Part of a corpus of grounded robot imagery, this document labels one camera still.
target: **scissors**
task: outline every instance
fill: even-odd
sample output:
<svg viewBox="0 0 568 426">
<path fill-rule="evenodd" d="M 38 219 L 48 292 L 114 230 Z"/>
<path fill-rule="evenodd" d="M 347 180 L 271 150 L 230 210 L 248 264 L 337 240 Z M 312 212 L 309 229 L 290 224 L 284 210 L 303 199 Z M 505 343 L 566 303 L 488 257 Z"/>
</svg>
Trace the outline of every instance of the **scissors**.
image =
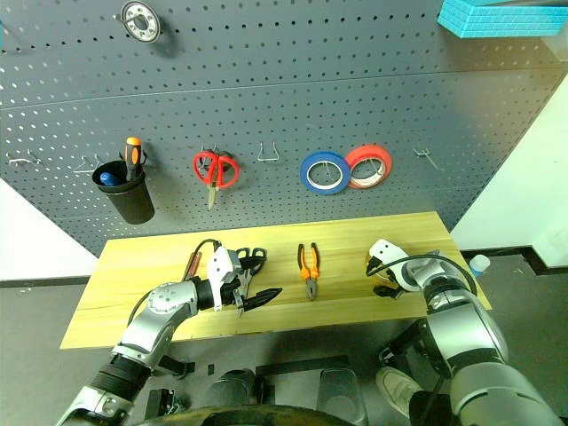
<svg viewBox="0 0 568 426">
<path fill-rule="evenodd" d="M 235 302 L 237 303 L 239 316 L 241 316 L 244 312 L 243 302 L 246 301 L 249 296 L 249 283 L 252 277 L 263 269 L 264 262 L 266 262 L 266 249 L 255 247 L 252 249 L 252 256 L 251 250 L 248 247 L 239 248 L 236 253 L 242 268 L 238 275 L 241 285 L 233 292 L 236 291 L 238 293 L 235 294 Z"/>
<path fill-rule="evenodd" d="M 233 169 L 234 176 L 230 181 L 225 182 L 225 173 L 229 169 Z M 239 168 L 239 164 L 237 164 L 237 162 L 233 159 L 233 156 L 226 151 L 216 154 L 215 152 L 206 149 L 194 156 L 193 172 L 201 182 L 207 185 L 207 188 L 209 189 L 209 198 L 207 203 L 209 210 L 211 210 L 213 204 L 215 204 L 217 191 L 219 189 L 228 188 L 234 184 L 239 178 L 240 171 L 241 169 Z"/>
</svg>

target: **gray pegboard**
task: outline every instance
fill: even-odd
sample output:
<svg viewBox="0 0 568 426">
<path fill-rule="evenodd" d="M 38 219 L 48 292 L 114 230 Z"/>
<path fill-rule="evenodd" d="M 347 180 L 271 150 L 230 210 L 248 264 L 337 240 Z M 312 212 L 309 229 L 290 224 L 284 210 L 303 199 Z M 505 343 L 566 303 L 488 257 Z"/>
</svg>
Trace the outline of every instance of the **gray pegboard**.
<svg viewBox="0 0 568 426">
<path fill-rule="evenodd" d="M 3 178 L 95 254 L 109 238 L 428 209 L 451 227 L 565 74 L 538 39 L 458 40 L 436 24 L 440 2 L 152 6 L 167 28 L 156 45 L 125 36 L 116 2 L 2 6 L 3 155 L 43 161 L 3 161 Z M 156 216 L 144 225 L 73 173 L 82 154 L 113 160 L 132 134 L 150 158 Z M 258 162 L 272 140 L 280 162 Z M 367 142 L 393 156 L 383 184 L 331 197 L 300 184 L 307 154 Z M 209 212 L 191 160 L 215 144 L 242 175 Z"/>
</svg>

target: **workbench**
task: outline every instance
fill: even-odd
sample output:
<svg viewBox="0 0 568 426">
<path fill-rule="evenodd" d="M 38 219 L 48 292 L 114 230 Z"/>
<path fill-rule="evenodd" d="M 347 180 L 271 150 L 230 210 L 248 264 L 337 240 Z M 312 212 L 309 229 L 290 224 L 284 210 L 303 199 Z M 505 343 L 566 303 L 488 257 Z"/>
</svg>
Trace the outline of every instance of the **workbench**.
<svg viewBox="0 0 568 426">
<path fill-rule="evenodd" d="M 267 305 L 240 317 L 234 306 L 200 312 L 177 329 L 174 341 L 424 316 L 426 306 L 419 293 L 406 293 L 398 300 L 373 293 L 379 281 L 365 276 L 365 262 L 379 238 L 409 255 L 440 249 L 467 267 L 436 212 L 109 240 L 61 349 L 118 343 L 137 300 L 164 282 L 180 281 L 190 254 L 206 238 L 221 240 L 228 249 L 267 249 L 268 261 L 251 281 L 248 295 L 266 288 L 283 290 Z M 310 301 L 296 254 L 298 243 L 309 248 L 313 241 L 321 265 L 318 293 Z M 197 275 L 204 279 L 210 245 L 202 252 Z M 307 250 L 308 265 L 311 257 Z M 491 307 L 481 288 L 478 296 L 486 308 Z"/>
</svg>

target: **black cup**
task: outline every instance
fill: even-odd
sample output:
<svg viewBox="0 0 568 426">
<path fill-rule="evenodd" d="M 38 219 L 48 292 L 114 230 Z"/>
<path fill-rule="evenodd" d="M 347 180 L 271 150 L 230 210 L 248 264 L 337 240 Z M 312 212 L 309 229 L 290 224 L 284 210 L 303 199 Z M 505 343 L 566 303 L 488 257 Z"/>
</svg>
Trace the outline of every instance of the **black cup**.
<svg viewBox="0 0 568 426">
<path fill-rule="evenodd" d="M 100 182 L 100 174 L 108 172 L 126 182 L 126 162 L 117 160 L 108 162 L 92 173 L 92 180 L 114 204 L 122 218 L 129 224 L 144 224 L 154 216 L 154 205 L 146 188 L 146 173 L 140 172 L 134 180 L 117 186 L 104 186 Z"/>
</svg>

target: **red scissors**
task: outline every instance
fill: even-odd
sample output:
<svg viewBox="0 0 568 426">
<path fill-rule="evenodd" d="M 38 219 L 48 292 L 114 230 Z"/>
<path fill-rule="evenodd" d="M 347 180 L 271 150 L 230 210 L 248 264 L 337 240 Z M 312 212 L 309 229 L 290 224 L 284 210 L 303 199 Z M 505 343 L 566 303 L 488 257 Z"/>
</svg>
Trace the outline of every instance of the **red scissors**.
<svg viewBox="0 0 568 426">
<path fill-rule="evenodd" d="M 225 173 L 233 169 L 233 178 L 225 182 Z M 197 178 L 207 185 L 209 189 L 208 208 L 211 210 L 217 191 L 225 189 L 234 184 L 239 178 L 241 169 L 239 164 L 233 159 L 233 156 L 226 151 L 216 154 L 210 150 L 203 150 L 197 153 L 193 158 L 193 172 Z"/>
</svg>

